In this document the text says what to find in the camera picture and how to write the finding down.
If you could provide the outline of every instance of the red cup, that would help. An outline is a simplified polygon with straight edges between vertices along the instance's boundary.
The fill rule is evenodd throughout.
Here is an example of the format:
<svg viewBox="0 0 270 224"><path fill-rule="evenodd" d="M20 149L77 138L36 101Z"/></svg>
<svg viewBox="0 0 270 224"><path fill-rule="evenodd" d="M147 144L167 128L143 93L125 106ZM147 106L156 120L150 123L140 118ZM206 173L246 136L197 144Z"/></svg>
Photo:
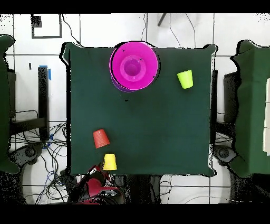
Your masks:
<svg viewBox="0 0 270 224"><path fill-rule="evenodd" d="M95 148L100 148L110 143L104 129L99 129L93 132L93 137L95 142Z"/></svg>

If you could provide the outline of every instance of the green plastic cup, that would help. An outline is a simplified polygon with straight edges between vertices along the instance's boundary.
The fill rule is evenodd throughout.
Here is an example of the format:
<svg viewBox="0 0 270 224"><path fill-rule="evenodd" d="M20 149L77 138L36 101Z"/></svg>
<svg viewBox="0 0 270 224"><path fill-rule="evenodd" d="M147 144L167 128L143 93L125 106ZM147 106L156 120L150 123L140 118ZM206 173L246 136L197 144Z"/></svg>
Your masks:
<svg viewBox="0 0 270 224"><path fill-rule="evenodd" d="M192 79L192 71L183 71L177 74L177 77L183 87L183 89L187 89L193 86L193 79Z"/></svg>

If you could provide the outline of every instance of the pink cup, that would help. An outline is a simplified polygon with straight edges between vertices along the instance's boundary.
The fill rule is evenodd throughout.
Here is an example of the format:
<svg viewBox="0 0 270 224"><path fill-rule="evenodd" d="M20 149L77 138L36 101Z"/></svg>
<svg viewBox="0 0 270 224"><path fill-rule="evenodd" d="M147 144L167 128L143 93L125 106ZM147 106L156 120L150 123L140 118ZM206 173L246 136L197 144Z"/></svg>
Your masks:
<svg viewBox="0 0 270 224"><path fill-rule="evenodd" d="M111 55L109 68L114 85L125 92L143 89L151 84L158 71L158 59L144 42L127 42Z"/></svg>

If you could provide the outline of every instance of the white tiled floor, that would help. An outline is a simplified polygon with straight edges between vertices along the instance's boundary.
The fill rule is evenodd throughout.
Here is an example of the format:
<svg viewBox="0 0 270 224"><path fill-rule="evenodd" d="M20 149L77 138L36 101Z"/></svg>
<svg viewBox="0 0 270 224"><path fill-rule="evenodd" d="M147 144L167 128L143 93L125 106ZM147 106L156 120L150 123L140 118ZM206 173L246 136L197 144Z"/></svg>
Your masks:
<svg viewBox="0 0 270 224"><path fill-rule="evenodd" d="M229 58L236 52L240 40L251 39L259 45L270 45L270 21L264 20L268 14L187 14L194 25L196 47L202 48L207 44L218 46L215 58L218 70L218 104L217 111L224 112L223 77L225 74L236 71L236 66ZM185 13L171 15L171 29L178 38L182 48L194 48L194 31ZM160 13L144 14L64 14L69 23L73 36L81 41L83 46L102 47L115 46L123 41L147 40L160 48L178 48L179 44L169 28L169 14L162 25L157 27ZM42 28L35 28L36 34L51 35L59 25L54 19L51 22L43 20ZM46 30L46 23L51 29ZM16 40L8 49L6 60L9 68L17 73L16 82L16 110L37 110L37 67L47 65L52 71L52 80L49 81L50 94L50 126L66 121L66 68L59 59L62 43L73 42L70 28L62 20L62 38L32 39L30 15L2 15L0 17L0 34L9 34ZM223 121L223 115L217 119ZM29 119L35 113L18 114L17 119ZM60 131L56 138L64 139ZM66 155L66 148L60 151ZM46 150L42 152L47 168L52 170L50 155ZM66 167L66 157L57 157L59 171ZM165 175L162 181L170 181L170 193L162 196L162 203L227 203L229 199L230 179L226 167L218 165L213 158L213 168L217 175L211 178L204 176L171 176ZM24 193L39 194L44 189L47 179L44 161L41 157L33 166L27 166L24 173ZM168 182L162 182L161 193L169 190ZM37 196L27 197L28 203L34 203Z"/></svg>

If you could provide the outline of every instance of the yellow cup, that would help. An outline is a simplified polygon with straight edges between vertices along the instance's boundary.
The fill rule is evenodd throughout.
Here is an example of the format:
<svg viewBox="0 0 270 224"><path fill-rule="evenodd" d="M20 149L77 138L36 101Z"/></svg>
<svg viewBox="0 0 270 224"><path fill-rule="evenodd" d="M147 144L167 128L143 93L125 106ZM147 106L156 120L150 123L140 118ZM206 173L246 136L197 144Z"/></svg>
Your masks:
<svg viewBox="0 0 270 224"><path fill-rule="evenodd" d="M117 170L115 155L106 153L104 156L103 170Z"/></svg>
<svg viewBox="0 0 270 224"><path fill-rule="evenodd" d="M192 71L183 71L177 74L177 77L183 87L183 89L187 89L193 86L193 79L192 79Z"/></svg>

